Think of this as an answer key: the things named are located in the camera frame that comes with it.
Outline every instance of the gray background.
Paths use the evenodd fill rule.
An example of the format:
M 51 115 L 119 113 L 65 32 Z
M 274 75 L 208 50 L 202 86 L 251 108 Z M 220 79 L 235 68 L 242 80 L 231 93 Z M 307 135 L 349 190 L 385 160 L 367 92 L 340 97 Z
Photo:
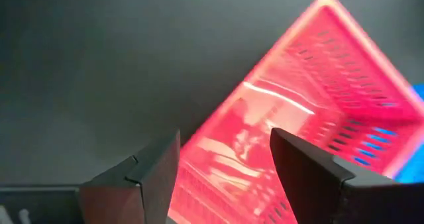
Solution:
M 424 82 L 424 0 L 341 0 Z M 0 0 L 0 183 L 79 183 L 187 140 L 312 0 Z

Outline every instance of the pink plastic basket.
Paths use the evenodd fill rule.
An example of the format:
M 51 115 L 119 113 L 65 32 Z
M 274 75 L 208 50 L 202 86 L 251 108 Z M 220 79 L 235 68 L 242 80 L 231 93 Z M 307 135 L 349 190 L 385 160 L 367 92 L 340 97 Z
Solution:
M 178 223 L 296 223 L 272 127 L 393 177 L 423 124 L 418 96 L 345 8 L 317 0 L 184 146 L 169 214 Z

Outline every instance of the blue container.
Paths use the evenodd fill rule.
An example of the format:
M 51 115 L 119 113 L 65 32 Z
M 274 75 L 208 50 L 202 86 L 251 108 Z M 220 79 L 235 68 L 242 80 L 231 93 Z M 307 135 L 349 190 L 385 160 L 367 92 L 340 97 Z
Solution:
M 415 91 L 424 99 L 424 84 L 415 85 Z M 424 145 L 402 168 L 395 180 L 402 183 L 424 182 Z

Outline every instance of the blue object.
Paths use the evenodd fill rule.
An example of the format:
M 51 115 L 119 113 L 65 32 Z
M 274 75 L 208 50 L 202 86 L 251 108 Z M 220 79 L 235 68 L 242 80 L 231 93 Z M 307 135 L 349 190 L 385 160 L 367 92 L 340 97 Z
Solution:
M 414 89 L 424 99 L 424 84 L 415 85 Z M 424 145 L 421 145 L 394 180 L 407 184 L 424 182 Z

